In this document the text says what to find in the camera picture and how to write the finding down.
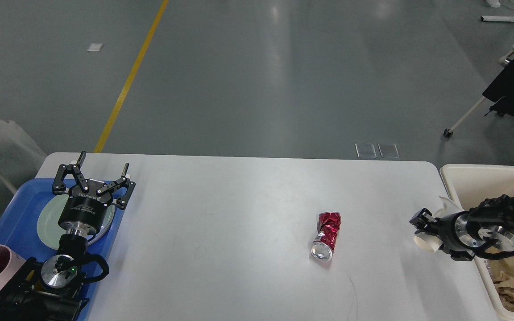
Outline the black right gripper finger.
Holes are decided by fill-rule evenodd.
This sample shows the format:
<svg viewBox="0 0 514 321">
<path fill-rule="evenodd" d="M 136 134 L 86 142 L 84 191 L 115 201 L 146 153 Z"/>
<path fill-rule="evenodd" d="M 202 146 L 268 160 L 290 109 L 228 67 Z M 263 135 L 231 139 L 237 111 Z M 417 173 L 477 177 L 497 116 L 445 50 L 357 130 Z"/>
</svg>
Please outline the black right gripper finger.
<svg viewBox="0 0 514 321">
<path fill-rule="evenodd" d="M 414 235 L 439 235 L 439 218 L 435 217 L 429 209 L 424 208 L 416 212 L 409 222 L 415 227 Z"/>
</svg>

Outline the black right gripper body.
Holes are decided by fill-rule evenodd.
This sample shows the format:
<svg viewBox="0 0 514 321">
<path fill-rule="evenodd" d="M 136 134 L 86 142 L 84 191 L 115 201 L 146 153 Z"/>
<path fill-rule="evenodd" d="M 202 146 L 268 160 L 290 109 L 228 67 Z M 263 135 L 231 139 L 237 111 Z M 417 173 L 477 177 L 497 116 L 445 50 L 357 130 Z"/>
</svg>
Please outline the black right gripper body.
<svg viewBox="0 0 514 321">
<path fill-rule="evenodd" d="M 437 222 L 437 237 L 442 241 L 442 251 L 452 260 L 469 262 L 475 258 L 474 250 L 479 240 L 468 230 L 468 212 L 448 215 Z"/>
</svg>

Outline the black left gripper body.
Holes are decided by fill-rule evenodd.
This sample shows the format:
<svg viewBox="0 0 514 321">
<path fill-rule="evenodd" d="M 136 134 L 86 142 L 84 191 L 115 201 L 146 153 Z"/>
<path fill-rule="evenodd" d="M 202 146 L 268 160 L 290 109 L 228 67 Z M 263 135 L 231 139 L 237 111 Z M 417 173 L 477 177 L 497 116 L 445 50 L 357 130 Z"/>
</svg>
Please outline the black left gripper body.
<svg viewBox="0 0 514 321">
<path fill-rule="evenodd" d="M 108 228 L 114 219 L 115 207 L 112 196 L 84 196 L 79 193 L 68 196 L 58 220 L 64 230 L 81 230 L 86 235 L 98 235 Z"/>
</svg>

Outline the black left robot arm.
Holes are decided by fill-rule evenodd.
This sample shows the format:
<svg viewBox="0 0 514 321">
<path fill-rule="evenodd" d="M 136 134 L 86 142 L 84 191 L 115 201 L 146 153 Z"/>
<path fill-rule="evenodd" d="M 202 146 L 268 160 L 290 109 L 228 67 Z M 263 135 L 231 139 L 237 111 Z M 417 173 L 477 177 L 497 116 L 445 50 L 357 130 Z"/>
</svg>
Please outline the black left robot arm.
<svg viewBox="0 0 514 321">
<path fill-rule="evenodd" d="M 75 321 L 88 304 L 83 287 L 109 274 L 105 258 L 88 252 L 89 235 L 101 230 L 110 206 L 126 209 L 135 188 L 123 167 L 120 178 L 105 183 L 84 177 L 86 153 L 59 166 L 54 195 L 67 195 L 58 220 L 65 232 L 56 254 L 44 262 L 29 258 L 0 290 L 0 321 Z"/>
</svg>

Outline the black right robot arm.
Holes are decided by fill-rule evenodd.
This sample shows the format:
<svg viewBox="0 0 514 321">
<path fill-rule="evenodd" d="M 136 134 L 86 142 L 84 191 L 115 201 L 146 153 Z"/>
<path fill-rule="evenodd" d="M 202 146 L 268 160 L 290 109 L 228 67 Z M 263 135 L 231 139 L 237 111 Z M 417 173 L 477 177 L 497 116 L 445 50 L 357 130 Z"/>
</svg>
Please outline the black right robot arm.
<svg viewBox="0 0 514 321">
<path fill-rule="evenodd" d="M 455 261 L 514 257 L 514 197 L 485 199 L 468 210 L 451 199 L 441 200 L 444 206 L 436 213 L 421 209 L 409 221 L 420 248 L 441 250 Z"/>
</svg>

